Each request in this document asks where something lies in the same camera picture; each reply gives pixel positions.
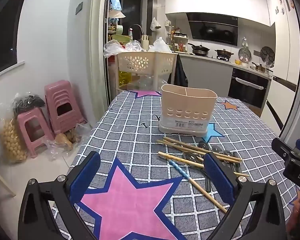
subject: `oven door handle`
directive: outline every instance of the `oven door handle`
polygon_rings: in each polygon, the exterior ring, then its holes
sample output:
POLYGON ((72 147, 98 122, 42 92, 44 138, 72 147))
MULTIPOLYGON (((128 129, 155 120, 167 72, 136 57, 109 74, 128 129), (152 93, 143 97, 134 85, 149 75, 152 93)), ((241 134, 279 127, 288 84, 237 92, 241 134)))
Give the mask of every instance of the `oven door handle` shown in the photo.
POLYGON ((264 87, 258 86, 258 85, 256 85, 256 84, 250 83, 250 82, 245 81, 245 80, 240 79, 240 78, 235 78, 235 80, 236 80, 237 82, 241 83, 241 84, 244 84, 244 85, 246 85, 246 86, 253 87, 253 88, 255 88, 255 89, 259 89, 259 90, 263 90, 263 89, 264 89, 264 87))

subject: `checkered tablecloth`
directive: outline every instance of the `checkered tablecloth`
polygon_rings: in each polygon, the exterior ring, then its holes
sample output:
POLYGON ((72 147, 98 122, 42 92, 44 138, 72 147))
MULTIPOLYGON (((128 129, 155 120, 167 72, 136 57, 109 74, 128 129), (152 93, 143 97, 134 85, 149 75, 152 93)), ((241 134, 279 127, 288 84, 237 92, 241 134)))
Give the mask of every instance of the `checkered tablecloth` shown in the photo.
MULTIPOLYGON (((91 131, 88 144, 83 145, 76 155, 71 167, 81 163, 90 151, 100 153, 101 167, 90 188, 104 186, 116 157, 140 183, 179 177, 180 174, 175 168, 160 158, 157 152, 177 156, 181 155, 181 152, 159 144, 156 140, 168 136, 195 146, 202 140, 190 135, 162 134, 158 129, 161 97, 136 97, 136 93, 131 91, 119 94, 91 131)), ((296 196, 296 190, 294 184, 282 175, 283 160, 271 149, 271 141, 275 137, 271 129, 240 100, 231 98, 217 99, 210 122, 215 124, 216 132, 223 135, 211 137, 210 146, 218 145, 225 150, 237 151, 243 159, 242 172, 249 174, 253 181, 266 182, 270 178, 274 179, 282 195, 285 218, 288 218, 291 214, 288 204, 296 196), (238 108, 226 109, 224 104, 220 104, 225 101, 238 108)), ((205 188, 202 173, 185 165, 182 169, 205 188)), ((213 185, 211 195, 226 208, 229 207, 222 202, 213 185)), ((242 235, 253 206, 253 203, 249 204, 234 239, 242 235)), ((93 230, 95 219, 80 207, 76 208, 88 227, 93 230)), ((223 213, 186 179, 181 181, 163 212, 186 239, 193 240, 205 240, 223 217, 223 213)), ((53 214, 63 236, 71 239, 56 207, 53 207, 53 214)))

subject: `metal bolt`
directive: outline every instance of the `metal bolt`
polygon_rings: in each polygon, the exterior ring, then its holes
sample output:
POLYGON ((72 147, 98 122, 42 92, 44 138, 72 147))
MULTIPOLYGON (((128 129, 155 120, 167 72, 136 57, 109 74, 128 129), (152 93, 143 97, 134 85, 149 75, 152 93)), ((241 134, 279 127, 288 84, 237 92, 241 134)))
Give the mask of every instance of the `metal bolt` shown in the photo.
POLYGON ((272 185, 272 186, 274 186, 274 185, 276 184, 276 182, 275 182, 275 180, 270 179, 270 180, 269 180, 269 184, 272 185))
POLYGON ((240 176, 238 179, 239 179, 239 181, 242 182, 242 183, 244 183, 244 182, 247 181, 247 178, 244 177, 244 176, 240 176))
POLYGON ((65 181, 65 179, 66 179, 66 176, 65 176, 65 175, 60 175, 60 176, 58 177, 58 181, 60 181, 60 182, 65 181))
POLYGON ((34 184, 35 183, 35 179, 30 179, 29 181, 28 181, 28 184, 29 185, 32 185, 32 184, 34 184))

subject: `window sill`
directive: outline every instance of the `window sill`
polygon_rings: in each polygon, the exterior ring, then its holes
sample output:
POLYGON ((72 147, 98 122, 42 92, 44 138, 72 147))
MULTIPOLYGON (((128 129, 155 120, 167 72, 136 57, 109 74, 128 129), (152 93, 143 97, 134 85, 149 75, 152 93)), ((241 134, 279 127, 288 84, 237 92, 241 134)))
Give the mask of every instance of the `window sill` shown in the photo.
POLYGON ((23 60, 23 61, 18 62, 18 63, 15 64, 15 65, 12 65, 12 66, 10 66, 10 67, 8 67, 8 68, 2 70, 2 71, 0 72, 0 76, 3 75, 4 73, 6 73, 6 72, 8 72, 8 71, 10 71, 10 70, 12 70, 12 69, 14 69, 14 68, 16 68, 16 67, 19 67, 19 66, 24 65, 24 63, 25 63, 25 61, 23 60))

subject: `chopstick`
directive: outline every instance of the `chopstick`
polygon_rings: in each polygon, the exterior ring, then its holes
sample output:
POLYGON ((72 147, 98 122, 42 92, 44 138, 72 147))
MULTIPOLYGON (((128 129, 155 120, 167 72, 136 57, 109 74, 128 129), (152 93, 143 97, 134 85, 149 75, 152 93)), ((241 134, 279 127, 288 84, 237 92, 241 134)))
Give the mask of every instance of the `chopstick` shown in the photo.
MULTIPOLYGON (((184 142, 180 142, 180 141, 177 141, 175 139, 172 139, 172 138, 169 138, 169 137, 163 137, 163 140, 164 141, 168 141, 168 142, 171 142, 171 143, 177 143, 179 145, 182 145, 182 146, 185 146, 189 149, 192 149, 192 150, 196 150, 198 152, 203 152, 203 153, 208 153, 208 152, 211 152, 211 151, 208 151, 208 150, 205 150, 205 149, 202 149, 202 148, 199 148, 197 146, 193 146, 191 144, 187 144, 187 143, 184 143, 184 142)), ((216 156, 221 156, 223 157, 224 155, 221 154, 221 153, 215 153, 213 152, 216 156)), ((232 156, 227 156, 226 158, 228 159, 232 159, 232 160, 236 160, 236 161, 239 161, 239 162, 242 162, 243 160, 241 158, 237 158, 237 157, 232 157, 232 156)))
POLYGON ((212 203, 214 203, 218 208, 220 208, 224 213, 227 212, 227 210, 213 197, 209 195, 208 192, 206 192, 198 183, 196 183, 188 174, 186 174, 174 161, 169 160, 171 165, 176 168, 179 173, 186 178, 192 185, 194 185, 203 195, 205 195, 212 203))
MULTIPOLYGON (((186 160, 186 159, 183 159, 183 158, 179 158, 179 157, 176 157, 176 156, 173 156, 173 155, 170 155, 170 154, 167 154, 167 153, 163 153, 163 152, 158 152, 158 154, 160 156, 166 158, 166 159, 169 159, 169 160, 175 160, 177 162, 186 163, 186 164, 191 165, 191 166, 195 166, 195 167, 199 167, 199 168, 204 168, 204 165, 200 164, 200 163, 192 162, 192 161, 189 161, 189 160, 186 160)), ((244 174, 244 173, 234 172, 234 174, 236 176, 249 177, 249 175, 244 174)))
MULTIPOLYGON (((168 146, 171 146, 171 147, 173 147, 173 148, 175 148, 177 150, 180 150, 182 152, 196 153, 196 154, 199 154, 199 155, 205 155, 206 154, 204 152, 200 152, 200 151, 197 151, 197 150, 192 150, 192 149, 189 149, 189 148, 186 148, 186 147, 175 145, 175 144, 170 143, 170 142, 168 142, 166 140, 157 140, 157 142, 163 143, 163 144, 168 145, 168 146)), ((227 161, 227 162, 239 163, 239 161, 233 160, 233 159, 229 158, 229 156, 225 157, 223 154, 221 154, 221 156, 217 155, 217 158, 220 159, 220 160, 223 160, 223 161, 227 161)))

